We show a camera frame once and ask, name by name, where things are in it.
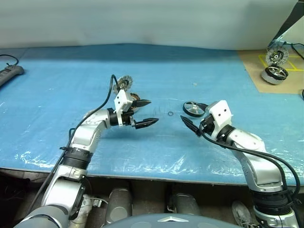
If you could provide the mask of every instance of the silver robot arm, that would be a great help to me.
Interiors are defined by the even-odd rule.
[[[255,134],[236,129],[231,123],[231,111],[222,100],[206,108],[207,116],[201,121],[203,132],[211,139],[240,149],[266,152],[263,140]],[[191,120],[181,116],[183,122],[198,136],[201,131]],[[264,228],[299,228],[290,192],[284,189],[280,170],[272,162],[235,150],[233,155],[242,165],[249,189],[254,201],[254,212]]]
[[[148,100],[134,101],[128,93],[120,90],[115,100],[115,110],[101,109],[91,114],[75,130],[74,137],[61,164],[48,185],[41,207],[27,215],[16,228],[66,228],[68,220],[78,215],[85,186],[82,179],[87,176],[87,167],[96,150],[101,133],[111,126],[131,125],[136,129],[150,126],[156,118],[136,122],[132,108],[150,103]]]

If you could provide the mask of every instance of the table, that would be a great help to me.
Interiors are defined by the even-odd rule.
[[[196,137],[180,119],[186,101],[225,99],[233,125],[263,138],[267,151],[288,161],[304,183],[303,100],[299,95],[259,93],[236,51],[121,44],[1,53],[20,58],[26,70],[0,88],[2,168],[50,171],[61,154],[59,147],[67,143],[68,129],[104,101],[115,74],[130,75],[130,91],[152,101],[134,118],[160,120],[145,129],[105,131],[89,175],[245,184],[232,153]],[[114,107],[113,100],[114,95],[107,108]],[[295,183],[290,171],[286,176],[289,184]]]

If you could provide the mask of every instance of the metal cylinder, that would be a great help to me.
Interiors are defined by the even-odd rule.
[[[175,213],[201,215],[199,206],[192,195],[178,193],[172,197]]]
[[[114,189],[105,214],[105,225],[132,215],[132,197],[126,188]]]

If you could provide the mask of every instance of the black cable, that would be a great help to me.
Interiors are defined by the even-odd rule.
[[[111,95],[111,91],[112,91],[112,87],[113,87],[113,79],[116,83],[116,86],[117,88],[120,88],[119,85],[118,85],[118,82],[117,82],[117,79],[115,77],[115,75],[112,75],[111,76],[111,79],[110,79],[110,86],[109,86],[109,92],[108,92],[108,95],[105,99],[105,101],[103,102],[102,105],[100,105],[99,107],[97,107],[96,109],[94,109],[93,111],[91,111],[85,118],[83,118],[78,124],[77,126],[75,127],[74,131],[71,133],[71,130],[69,131],[69,134],[70,134],[70,137],[69,137],[69,140],[66,144],[66,148],[68,148],[72,142],[72,139],[75,135],[75,132],[77,130],[77,128],[87,119],[89,118],[92,114],[94,114],[95,112],[97,112],[98,110],[100,110],[101,108],[103,108],[105,106],[105,104],[108,102],[109,98],[110,98],[110,95]],[[44,187],[46,186],[47,182],[50,180],[50,178],[52,177],[52,174],[56,171],[58,165],[61,163],[61,160],[63,159],[63,157],[65,156],[66,154],[66,150],[63,150],[63,152],[61,153],[59,159],[57,160],[57,162],[55,163],[54,167],[52,168],[51,172],[48,174],[48,176],[46,177],[46,179],[44,180],[44,182],[42,183],[41,187],[39,188],[37,194],[35,195],[31,205],[29,206],[28,210],[27,210],[27,213],[26,215],[28,215],[32,209],[33,209],[33,206],[35,204],[35,202],[37,201],[39,195],[41,194],[41,192],[43,191]]]
[[[298,194],[299,191],[300,191],[301,183],[300,183],[300,179],[299,179],[299,177],[298,177],[298,174],[296,173],[296,171],[293,169],[293,167],[292,167],[288,162],[286,162],[285,160],[283,160],[283,159],[281,159],[281,158],[279,158],[279,157],[277,157],[277,156],[274,156],[274,155],[272,155],[272,154],[269,154],[269,153],[258,152],[258,151],[247,150],[247,149],[241,149],[241,148],[234,147],[234,146],[230,146],[230,145],[227,145],[227,144],[224,144],[224,143],[221,143],[221,142],[217,142],[217,141],[215,141],[215,140],[210,139],[209,137],[207,137],[207,136],[206,136],[206,133],[203,132],[203,129],[202,129],[202,128],[203,128],[203,125],[200,124],[200,125],[199,125],[199,131],[200,131],[201,135],[202,135],[206,140],[208,140],[209,142],[211,142],[211,143],[213,143],[213,144],[219,145],[219,146],[221,146],[221,147],[223,147],[223,148],[226,148],[226,149],[230,149],[230,150],[235,150],[235,151],[239,151],[239,152],[243,152],[243,153],[252,154],[252,155],[257,156],[257,157],[262,156],[264,159],[266,159],[266,160],[268,160],[268,161],[270,161],[270,162],[272,162],[272,163],[274,163],[274,162],[273,162],[273,159],[275,159],[275,160],[277,160],[277,161],[283,163],[285,166],[288,167],[288,169],[291,171],[291,173],[292,173],[293,176],[294,176],[296,187],[295,187],[295,190],[294,190],[294,192],[293,192],[293,194],[292,194],[292,199],[295,199],[295,198],[296,198],[297,194]],[[282,176],[282,179],[283,179],[283,177],[285,177],[284,170],[282,169],[282,167],[279,168],[279,170],[280,170],[280,172],[283,171],[283,176]]]
[[[14,57],[14,56],[11,56],[11,55],[7,55],[7,54],[1,54],[0,56],[8,56],[8,57],[11,57],[11,58],[14,58],[15,60],[16,60],[16,63],[15,64],[13,64],[13,65],[17,65],[18,63],[19,63],[19,60],[16,58],[16,57]]]
[[[257,157],[260,157],[260,158],[263,158],[263,159],[266,159],[270,162],[272,162],[279,170],[280,170],[280,173],[281,173],[281,176],[282,176],[282,182],[283,182],[283,189],[286,190],[287,189],[287,184],[286,184],[286,177],[285,177],[285,173],[284,173],[284,170],[283,168],[279,165],[279,163],[277,163],[276,161],[274,161],[273,159],[276,159],[278,161],[280,161],[281,163],[283,163],[284,165],[286,165],[289,170],[292,172],[292,174],[294,175],[294,179],[295,179],[295,182],[296,182],[296,188],[295,188],[295,191],[293,192],[292,194],[292,199],[293,201],[295,200],[297,194],[299,193],[299,190],[300,190],[300,179],[298,177],[298,174],[295,172],[295,170],[293,169],[293,167],[288,163],[286,162],[285,160],[279,158],[279,157],[276,157],[274,155],[271,155],[271,154],[268,154],[268,153],[264,153],[264,152],[257,152],[257,151],[253,151],[253,150],[246,150],[246,149],[241,149],[241,148],[238,148],[238,147],[233,147],[233,146],[230,146],[230,145],[226,145],[224,143],[221,143],[221,142],[217,142],[209,137],[206,136],[206,133],[203,132],[203,129],[202,129],[203,125],[200,124],[199,125],[199,132],[201,133],[201,135],[206,139],[208,140],[209,142],[213,143],[213,144],[216,144],[216,145],[219,145],[221,147],[224,147],[226,149],[230,149],[230,150],[235,150],[235,151],[239,151],[239,152],[243,152],[243,153],[248,153],[248,154],[251,154],[251,155],[254,155],[254,156],[257,156]],[[296,217],[296,220],[298,222],[298,225],[300,228],[303,227],[302,223],[301,223],[301,219],[299,217],[299,213],[298,213],[298,210],[295,206],[295,204],[293,202],[291,202],[291,208],[294,210],[294,214],[295,214],[295,217]]]
[[[287,42],[284,42],[284,44],[283,45],[290,45],[291,46],[291,48],[304,60],[304,56],[302,56],[301,55],[301,53],[297,50],[297,49],[295,49],[295,45],[302,45],[302,46],[304,46],[304,44],[301,44],[301,43],[297,43],[297,44],[289,44],[289,43],[287,43]]]

